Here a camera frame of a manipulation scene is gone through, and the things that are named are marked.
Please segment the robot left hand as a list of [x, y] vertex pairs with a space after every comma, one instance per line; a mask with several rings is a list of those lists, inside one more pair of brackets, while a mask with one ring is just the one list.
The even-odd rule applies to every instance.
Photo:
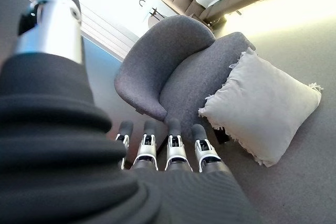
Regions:
[[260, 223], [223, 162], [159, 172], [111, 141], [82, 54], [78, 0], [35, 0], [1, 69], [1, 223]]

